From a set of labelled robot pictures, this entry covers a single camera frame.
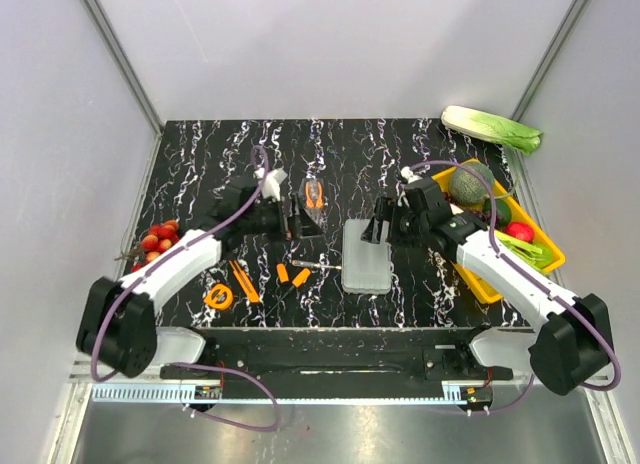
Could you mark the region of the grey plastic tool case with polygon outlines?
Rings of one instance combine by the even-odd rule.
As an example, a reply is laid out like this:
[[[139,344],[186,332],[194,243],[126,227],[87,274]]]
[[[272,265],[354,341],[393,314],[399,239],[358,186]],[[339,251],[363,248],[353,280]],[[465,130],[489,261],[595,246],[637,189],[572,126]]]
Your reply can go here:
[[[383,295],[391,290],[391,247],[361,239],[368,223],[347,219],[343,226],[341,285],[349,294]]]

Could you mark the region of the short orange screwdriver handle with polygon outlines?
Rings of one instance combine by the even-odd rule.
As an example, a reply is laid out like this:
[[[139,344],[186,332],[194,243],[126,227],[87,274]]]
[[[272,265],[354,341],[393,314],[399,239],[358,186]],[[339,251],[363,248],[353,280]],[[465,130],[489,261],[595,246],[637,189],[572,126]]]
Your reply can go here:
[[[290,281],[289,273],[284,263],[276,265],[276,273],[280,283],[284,284]]]

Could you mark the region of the orange handled screwdriver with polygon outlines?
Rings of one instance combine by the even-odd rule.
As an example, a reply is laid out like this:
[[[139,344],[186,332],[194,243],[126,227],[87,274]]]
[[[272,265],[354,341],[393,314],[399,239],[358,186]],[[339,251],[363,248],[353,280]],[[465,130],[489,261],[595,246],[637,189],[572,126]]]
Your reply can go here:
[[[301,268],[301,271],[292,280],[292,285],[296,288],[300,287],[308,280],[309,276],[311,275],[311,272],[314,269],[328,269],[328,270],[342,269],[340,265],[314,263],[314,262],[301,261],[301,260],[292,260],[291,264],[294,267]]]

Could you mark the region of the orange handled pliers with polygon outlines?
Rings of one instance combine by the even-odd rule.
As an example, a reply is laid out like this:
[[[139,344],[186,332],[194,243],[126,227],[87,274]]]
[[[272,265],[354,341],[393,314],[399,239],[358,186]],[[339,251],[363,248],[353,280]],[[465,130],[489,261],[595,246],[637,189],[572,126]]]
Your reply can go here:
[[[321,179],[306,178],[299,191],[300,199],[309,217],[321,226],[325,208],[324,184]]]

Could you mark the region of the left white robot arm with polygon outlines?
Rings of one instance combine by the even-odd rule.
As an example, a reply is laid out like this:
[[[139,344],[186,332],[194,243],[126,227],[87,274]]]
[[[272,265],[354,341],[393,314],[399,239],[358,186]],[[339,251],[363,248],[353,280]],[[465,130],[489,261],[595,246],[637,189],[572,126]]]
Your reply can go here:
[[[279,242],[321,235],[321,227],[298,197],[290,199],[291,210],[285,212],[279,183],[235,178],[212,209],[168,251],[117,281],[96,280],[76,337],[77,349],[91,358],[92,378],[109,380],[99,373],[99,365],[128,378],[151,365],[182,365],[196,379],[212,375],[217,356],[206,348],[206,338],[187,328],[160,329],[156,316],[175,294],[230,256],[247,236],[265,235]]]

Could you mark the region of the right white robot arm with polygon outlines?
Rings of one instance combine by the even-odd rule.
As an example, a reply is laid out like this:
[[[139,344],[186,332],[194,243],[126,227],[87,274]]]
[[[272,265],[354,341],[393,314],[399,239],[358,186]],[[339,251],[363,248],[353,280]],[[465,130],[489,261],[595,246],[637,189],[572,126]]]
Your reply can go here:
[[[454,210],[431,178],[407,184],[397,199],[378,198],[361,238],[440,253],[488,282],[529,323],[528,332],[475,332],[454,357],[466,379],[478,379],[490,367],[509,368],[531,372],[553,393],[566,395],[617,363],[601,298],[579,297],[533,270],[471,212]]]

